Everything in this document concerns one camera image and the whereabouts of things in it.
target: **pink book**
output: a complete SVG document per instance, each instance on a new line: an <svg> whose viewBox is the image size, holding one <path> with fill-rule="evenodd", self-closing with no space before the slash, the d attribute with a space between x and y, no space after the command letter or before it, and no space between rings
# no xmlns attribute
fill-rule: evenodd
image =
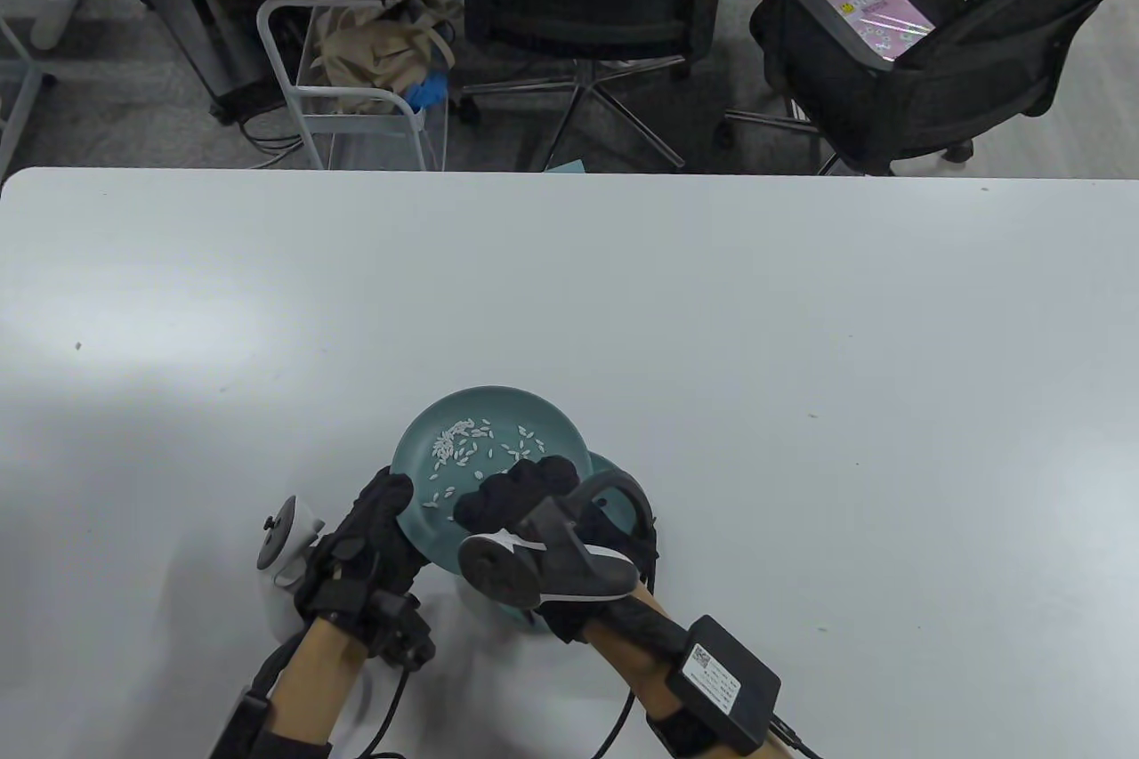
<svg viewBox="0 0 1139 759"><path fill-rule="evenodd" d="M933 24L908 0L827 1L863 42L891 63L933 31Z"/></svg>

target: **sticker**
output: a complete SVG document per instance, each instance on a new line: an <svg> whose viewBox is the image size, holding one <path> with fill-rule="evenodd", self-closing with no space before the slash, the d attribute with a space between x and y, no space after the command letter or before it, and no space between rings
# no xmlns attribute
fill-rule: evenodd
<svg viewBox="0 0 1139 759"><path fill-rule="evenodd" d="M720 711L731 713L731 707L736 705L736 697L739 695L739 679L712 658L712 653L696 644L680 674L698 687L700 694L714 702Z"/></svg>

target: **chair wheel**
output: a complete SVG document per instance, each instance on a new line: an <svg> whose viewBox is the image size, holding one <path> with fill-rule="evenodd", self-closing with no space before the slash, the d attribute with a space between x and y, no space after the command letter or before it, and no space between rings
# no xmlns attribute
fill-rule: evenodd
<svg viewBox="0 0 1139 759"><path fill-rule="evenodd" d="M454 115L459 116L459 124L467 124L468 128L475 128L483 120L483 113L480 112L478 104L472 96L460 97L459 105L454 108Z"/></svg>
<svg viewBox="0 0 1139 759"><path fill-rule="evenodd" d="M974 154L973 140L965 140L962 144L951 145L945 148L945 153L942 156L945 161L951 162L951 164L967 164L972 161Z"/></svg>
<svg viewBox="0 0 1139 759"><path fill-rule="evenodd" d="M218 124L221 124L223 128L229 128L229 125L237 121L233 113L229 112L229 109L224 108L220 104L211 104L210 114L214 117Z"/></svg>
<svg viewBox="0 0 1139 759"><path fill-rule="evenodd" d="M715 125L715 132L712 133L712 141L721 150L736 148L736 128L732 128L730 121L721 120L720 124Z"/></svg>

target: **black glove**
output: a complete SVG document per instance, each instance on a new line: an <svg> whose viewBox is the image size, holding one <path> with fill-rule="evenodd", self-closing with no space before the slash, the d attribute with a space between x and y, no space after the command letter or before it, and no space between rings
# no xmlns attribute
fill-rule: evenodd
<svg viewBox="0 0 1139 759"><path fill-rule="evenodd" d="M472 533L494 533L515 527L539 501L550 495L568 495L581 482L573 463L564 457L546 457L532 463L522 459L510 471L484 480L478 491L464 495L453 517ZM656 563L656 532L648 539L632 537L609 521L596 504L589 504L574 529L588 545L605 546L629 557L646 578ZM580 639L581 629L604 607L603 603L547 602L538 609L550 630L562 640Z"/></svg>
<svg viewBox="0 0 1139 759"><path fill-rule="evenodd" d="M407 474L384 468L363 488L339 527L321 537L293 597L306 622L322 617L376 654L387 626L375 594L402 596L427 565L395 523L412 495L415 487Z"/></svg>

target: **floor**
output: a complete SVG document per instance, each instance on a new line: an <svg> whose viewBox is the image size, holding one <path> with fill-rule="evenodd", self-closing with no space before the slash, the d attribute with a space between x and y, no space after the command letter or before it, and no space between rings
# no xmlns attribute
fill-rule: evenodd
<svg viewBox="0 0 1139 759"><path fill-rule="evenodd" d="M0 11L26 35L38 0L0 0ZM810 172L814 158L800 137L741 128L731 153L712 145L724 107L780 109L762 80L761 58L747 34L756 0L721 0L712 55L691 79L630 81L620 92L634 112L688 161L690 172ZM1139 177L1139 0L1113 0L1076 43L1057 107L1042 120L1017 120L977 144L972 164L937 161L900 164L903 173L968 173L1000 177ZM457 79L507 79L521 56L460 50ZM27 129L16 166L150 165L230 166L263 161L232 128L206 111L198 80L155 16L136 0L83 0L59 47L44 55L60 84L44 92ZM535 169L563 107L548 99L495 99L482 104L478 128L452 121L449 169ZM254 132L288 130L285 112L256 120ZM587 107L558 161L582 157L593 172L663 172L647 144L615 124L600 107ZM304 169L300 154L281 163Z"/></svg>

